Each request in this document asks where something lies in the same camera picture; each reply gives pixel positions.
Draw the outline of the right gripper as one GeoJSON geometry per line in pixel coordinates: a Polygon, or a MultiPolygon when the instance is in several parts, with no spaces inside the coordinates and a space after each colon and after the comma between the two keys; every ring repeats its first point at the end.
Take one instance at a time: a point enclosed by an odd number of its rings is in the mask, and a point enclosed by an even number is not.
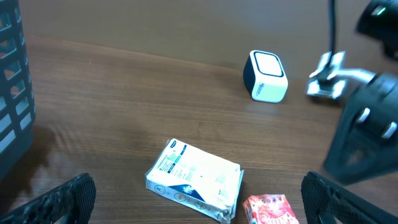
{"type": "Polygon", "coordinates": [[[323,166],[345,185],[397,171],[397,75],[377,74],[349,97],[323,166]]]}

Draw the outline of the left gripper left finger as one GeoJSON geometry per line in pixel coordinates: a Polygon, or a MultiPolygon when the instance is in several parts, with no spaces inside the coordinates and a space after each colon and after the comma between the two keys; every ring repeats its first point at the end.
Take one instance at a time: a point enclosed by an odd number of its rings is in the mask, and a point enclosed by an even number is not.
{"type": "Polygon", "coordinates": [[[1,216],[1,224],[88,224],[96,199],[95,183],[82,173],[1,216]]]}

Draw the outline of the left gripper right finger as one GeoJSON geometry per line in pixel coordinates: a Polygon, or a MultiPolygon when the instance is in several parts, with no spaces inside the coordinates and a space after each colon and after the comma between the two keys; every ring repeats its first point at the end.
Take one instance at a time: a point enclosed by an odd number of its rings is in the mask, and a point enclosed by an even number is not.
{"type": "Polygon", "coordinates": [[[308,224],[397,224],[397,217],[340,187],[316,172],[301,183],[308,224]]]}

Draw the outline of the white blue carton box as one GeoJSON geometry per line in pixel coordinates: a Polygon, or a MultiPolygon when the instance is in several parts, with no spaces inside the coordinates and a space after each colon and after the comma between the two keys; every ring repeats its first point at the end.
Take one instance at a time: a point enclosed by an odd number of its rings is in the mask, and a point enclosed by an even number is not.
{"type": "Polygon", "coordinates": [[[146,188],[169,200],[231,223],[243,181],[237,163],[169,139],[146,174],[146,188]]]}

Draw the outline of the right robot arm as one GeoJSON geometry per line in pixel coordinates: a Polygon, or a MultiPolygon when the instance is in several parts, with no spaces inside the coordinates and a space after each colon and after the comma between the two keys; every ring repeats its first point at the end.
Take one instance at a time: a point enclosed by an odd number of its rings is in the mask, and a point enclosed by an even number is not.
{"type": "MultiPolygon", "coordinates": [[[[356,30],[382,42],[397,59],[397,1],[370,1],[356,30]]],[[[350,78],[363,83],[348,98],[324,168],[350,185],[397,171],[397,75],[366,70],[337,70],[327,80],[350,78]]]]}

